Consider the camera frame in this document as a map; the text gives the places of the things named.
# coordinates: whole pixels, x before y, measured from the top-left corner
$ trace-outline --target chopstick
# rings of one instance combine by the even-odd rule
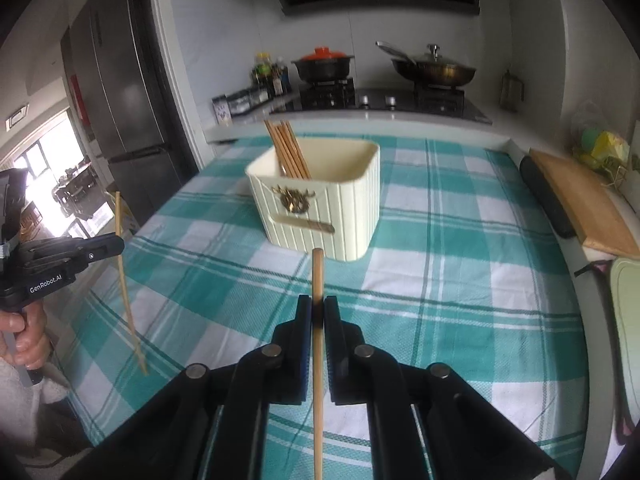
[[[122,206],[120,205],[120,192],[116,191],[116,236],[120,236],[122,234]],[[124,277],[124,261],[122,259],[122,254],[118,254],[118,274],[120,275],[120,291],[122,293],[122,301],[124,303],[124,310],[127,314],[127,325],[129,325],[129,332],[131,334],[131,341],[133,342],[133,349],[138,358],[138,364],[140,365],[140,370],[144,375],[148,375],[146,371],[146,362],[145,356],[142,353],[142,349],[140,348],[140,339],[138,339],[138,335],[136,334],[136,326],[133,323],[133,313],[131,311],[131,305],[129,303],[129,293],[127,291],[127,280]]]
[[[324,384],[322,384],[322,334],[323,301],[324,301],[324,252],[315,248],[311,261],[311,320],[312,320],[312,371],[313,371],[313,406],[314,406],[314,480],[322,480],[322,400]]]
[[[264,121],[264,124],[271,136],[276,155],[284,168],[286,176],[303,180],[311,179],[302,150],[300,150],[300,145],[289,121],[283,121],[280,124]]]

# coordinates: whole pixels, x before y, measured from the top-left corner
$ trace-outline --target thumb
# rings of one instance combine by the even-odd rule
[[[0,330],[22,332],[24,330],[24,318],[20,314],[0,311]]]

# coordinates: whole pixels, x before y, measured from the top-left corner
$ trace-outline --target wooden cutting board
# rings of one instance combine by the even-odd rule
[[[530,150],[584,247],[640,258],[638,244],[596,174],[570,158]]]

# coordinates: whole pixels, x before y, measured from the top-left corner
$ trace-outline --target gray refrigerator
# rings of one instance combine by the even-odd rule
[[[70,43],[79,116],[142,225],[197,173],[150,0],[88,0],[70,28]]]

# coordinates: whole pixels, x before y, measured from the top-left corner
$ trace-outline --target cream plastic basket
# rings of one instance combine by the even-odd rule
[[[300,137],[311,180],[280,176],[272,147],[246,168],[272,244],[349,262],[367,251],[380,216],[380,147],[361,139]]]

